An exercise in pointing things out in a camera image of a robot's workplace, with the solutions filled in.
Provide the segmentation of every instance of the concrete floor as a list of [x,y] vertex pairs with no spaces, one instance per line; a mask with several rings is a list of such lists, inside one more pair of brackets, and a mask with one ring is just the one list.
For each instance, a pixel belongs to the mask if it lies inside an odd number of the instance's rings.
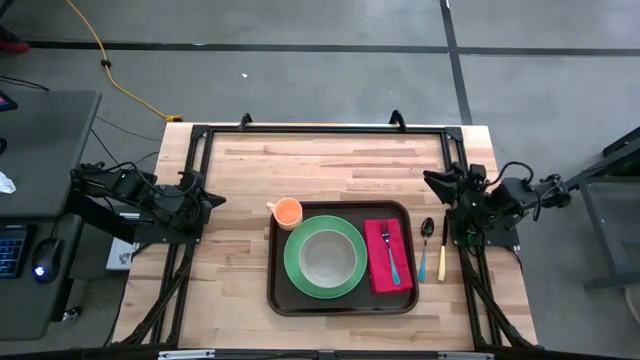
[[[108,41],[447,44],[436,0],[75,2]],[[640,48],[634,0],[449,3],[460,46]],[[64,1],[18,1],[3,24],[27,39],[91,40]],[[110,51],[109,57],[123,86],[187,121],[239,121],[250,112],[264,122],[384,123],[397,108],[410,123],[461,123],[446,54]],[[36,49],[0,54],[0,73],[56,90],[101,91],[100,116],[161,137],[164,121],[113,89],[99,61],[93,50]],[[461,64],[473,123],[490,127],[499,164],[520,160],[538,175],[569,177],[640,124],[640,57],[462,56]],[[94,129],[117,159],[138,159],[159,146],[100,121]],[[91,139],[84,161],[106,158]],[[551,211],[537,224],[528,219],[519,226],[539,343],[640,357],[640,326],[622,292],[582,289],[584,281],[606,274],[606,264],[580,197]],[[90,281],[86,313],[77,323],[51,328],[38,342],[0,343],[0,352],[102,345],[122,282]]]

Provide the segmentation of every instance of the computer mouse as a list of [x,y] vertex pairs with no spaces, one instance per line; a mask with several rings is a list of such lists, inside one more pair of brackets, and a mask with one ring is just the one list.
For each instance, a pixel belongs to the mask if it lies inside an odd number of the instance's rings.
[[58,238],[47,238],[38,243],[31,257],[31,274],[42,284],[55,280],[60,270],[60,257],[64,241]]

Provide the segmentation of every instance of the tray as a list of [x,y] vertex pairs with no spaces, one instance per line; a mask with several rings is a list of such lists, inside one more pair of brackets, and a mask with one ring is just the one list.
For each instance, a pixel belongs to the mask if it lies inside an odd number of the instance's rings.
[[275,218],[271,216],[267,300],[273,311],[283,316],[402,314],[416,305],[418,301],[416,264],[411,223],[404,206],[395,201],[301,202],[301,204],[305,220],[318,215],[338,216],[355,226],[363,238],[364,220],[391,218],[400,220],[407,262],[415,286],[405,293],[374,295],[367,266],[360,283],[344,296],[321,300],[305,295],[289,280],[284,268],[284,246],[291,232],[280,229]]

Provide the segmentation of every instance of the yellow cable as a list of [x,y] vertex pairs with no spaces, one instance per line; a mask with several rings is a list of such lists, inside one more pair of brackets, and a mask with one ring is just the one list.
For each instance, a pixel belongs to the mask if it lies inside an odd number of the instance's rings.
[[[104,46],[102,46],[102,41],[100,41],[100,38],[98,37],[96,32],[93,30],[93,27],[91,26],[91,24],[89,24],[89,21],[87,20],[87,18],[85,18],[84,15],[82,15],[82,13],[80,12],[80,10],[78,10],[78,8],[75,7],[75,5],[73,5],[71,0],[66,0],[66,1],[67,1],[67,4],[69,4],[69,6],[71,6],[71,8],[73,8],[73,10],[76,12],[76,14],[78,14],[78,16],[80,16],[82,21],[84,21],[85,25],[87,25],[87,27],[89,28],[89,31],[91,31],[91,34],[93,34],[93,38],[96,39],[96,42],[98,43],[98,46],[100,47],[100,51],[102,52],[102,59],[105,62],[109,61],[109,59],[107,58],[107,52],[104,50]],[[163,117],[168,122],[182,121],[182,115],[166,115],[163,112],[161,112],[160,110],[158,110],[155,107],[151,106],[148,102],[140,99],[139,97],[137,97],[137,96],[133,95],[132,93],[128,92],[127,90],[125,90],[122,86],[118,85],[118,83],[115,80],[113,80],[113,76],[111,76],[111,70],[109,70],[109,66],[111,66],[110,62],[109,62],[108,65],[104,64],[102,67],[107,72],[107,77],[109,77],[109,81],[111,82],[111,84],[113,84],[113,86],[115,86],[116,89],[122,91],[125,95],[129,96],[130,98],[132,98],[132,99],[136,100],[137,102],[141,103],[142,105],[146,106],[147,108],[149,108],[149,110],[151,110],[154,113],[158,114],[159,116]]]

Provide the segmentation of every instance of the green plate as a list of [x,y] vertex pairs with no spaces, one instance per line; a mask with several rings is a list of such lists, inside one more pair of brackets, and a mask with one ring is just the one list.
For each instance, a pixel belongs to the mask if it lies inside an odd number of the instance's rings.
[[[356,250],[356,268],[344,284],[322,288],[311,283],[300,269],[300,250],[307,239],[318,231],[333,230],[346,236]],[[367,247],[360,232],[349,222],[335,216],[322,215],[305,220],[289,235],[284,246],[284,268],[289,279],[300,291],[318,299],[340,297],[358,285],[367,269]]]

